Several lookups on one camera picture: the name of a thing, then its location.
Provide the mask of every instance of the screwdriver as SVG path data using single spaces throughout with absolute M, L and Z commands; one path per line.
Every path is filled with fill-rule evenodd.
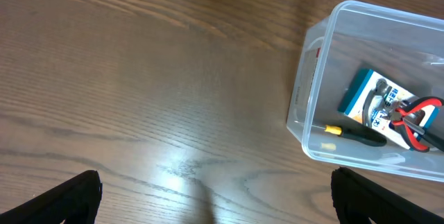
M 332 133 L 334 135 L 337 135 L 338 137 L 355 140 L 362 144 L 372 146 L 372 147 L 381 147 L 387 144 L 387 138 L 370 128 L 365 128 L 365 130 L 349 130 L 349 129 L 343 129 L 340 126 L 317 126 L 313 125 L 314 127 L 321 128 L 325 132 Z

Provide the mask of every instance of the box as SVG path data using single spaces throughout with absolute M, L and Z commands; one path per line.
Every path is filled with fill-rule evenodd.
M 365 146 L 314 127 L 362 128 L 338 111 L 356 74 L 372 69 L 412 94 L 444 98 L 444 21 L 358 1 L 340 3 L 305 36 L 287 128 L 314 160 L 444 181 L 444 152 Z M 429 127 L 444 137 L 444 116 Z

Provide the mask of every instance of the plastic bin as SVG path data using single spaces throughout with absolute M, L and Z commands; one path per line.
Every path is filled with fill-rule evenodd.
M 444 21 L 358 1 L 340 3 L 305 36 L 287 120 L 312 159 L 444 181 L 444 152 L 419 153 L 391 141 L 380 148 L 316 125 L 361 128 L 338 112 L 356 73 L 370 68 L 416 96 L 444 98 Z M 444 112 L 429 131 L 444 136 Z

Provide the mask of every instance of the plier handle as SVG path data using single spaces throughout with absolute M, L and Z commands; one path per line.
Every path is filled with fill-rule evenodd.
M 414 131 L 412 131 L 409 125 L 404 121 L 404 117 L 418 112 L 428 105 L 441 107 L 444 105 L 444 99 L 436 96 L 426 96 L 423 98 L 419 98 L 418 100 L 410 103 L 407 106 L 398 107 L 395 109 L 395 111 L 400 115 L 400 118 L 399 120 L 392 120 L 391 122 L 395 126 L 395 129 L 401 134 L 405 142 L 410 146 L 410 148 L 419 152 L 428 152 L 429 147 L 420 144 L 420 142 L 413 135 Z

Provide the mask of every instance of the black tool handle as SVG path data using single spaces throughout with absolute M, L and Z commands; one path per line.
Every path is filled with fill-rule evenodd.
M 434 135 L 433 133 L 428 133 L 426 131 L 425 134 L 422 135 L 422 138 L 429 144 L 437 147 L 439 150 L 444 151 L 444 140 L 437 135 Z
M 355 140 L 372 147 L 382 147 L 387 144 L 387 138 L 384 135 L 371 129 L 358 132 L 342 129 L 340 137 Z

